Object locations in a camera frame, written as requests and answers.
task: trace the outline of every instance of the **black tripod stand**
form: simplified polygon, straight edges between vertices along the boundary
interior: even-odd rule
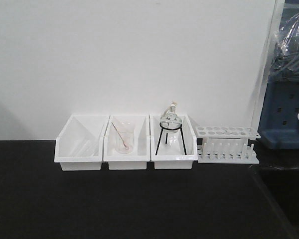
[[[176,131],[176,130],[179,130],[179,129],[180,129],[181,139],[183,140],[183,148],[184,148],[184,152],[185,152],[185,155],[187,155],[187,153],[186,153],[186,147],[185,147],[185,141],[184,141],[184,135],[183,135],[182,125],[180,125],[180,127],[178,127],[178,128],[165,128],[165,127],[161,126],[161,123],[159,123],[159,126],[160,126],[161,130],[160,130],[160,135],[159,135],[159,140],[158,140],[158,144],[157,144],[157,149],[156,149],[156,153],[155,153],[155,155],[157,155],[158,148],[159,148],[159,144],[160,144],[160,140],[161,140],[161,135],[163,134],[163,130],[164,130],[164,129],[165,129],[165,130],[168,130],[168,131]],[[168,133],[166,133],[165,144],[167,144],[167,136],[168,136]]]

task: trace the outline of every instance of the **plastic bag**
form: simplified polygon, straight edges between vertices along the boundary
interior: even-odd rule
[[[299,13],[281,24],[269,82],[299,82]]]

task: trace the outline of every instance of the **black table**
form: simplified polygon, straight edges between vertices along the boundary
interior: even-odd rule
[[[249,165],[63,172],[54,146],[0,142],[0,239],[292,238]]]

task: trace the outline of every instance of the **empty white bin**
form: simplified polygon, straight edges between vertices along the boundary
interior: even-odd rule
[[[100,170],[109,116],[71,116],[56,139],[54,162],[63,171]]]
[[[187,115],[179,116],[182,119],[182,130],[186,147],[185,155],[180,130],[169,133],[163,132],[157,155],[156,149],[161,128],[159,126],[160,116],[150,116],[150,151],[151,161],[155,169],[191,169],[193,161],[197,161],[196,135]]]
[[[134,124],[134,149],[122,154],[116,151],[117,132],[112,125],[116,122]],[[150,124],[149,116],[111,116],[104,137],[104,162],[108,162],[110,170],[146,169],[150,161]]]

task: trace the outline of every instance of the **blue plastic container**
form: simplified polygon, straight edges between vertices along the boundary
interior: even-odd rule
[[[299,149],[299,83],[267,85],[258,132],[270,149]]]

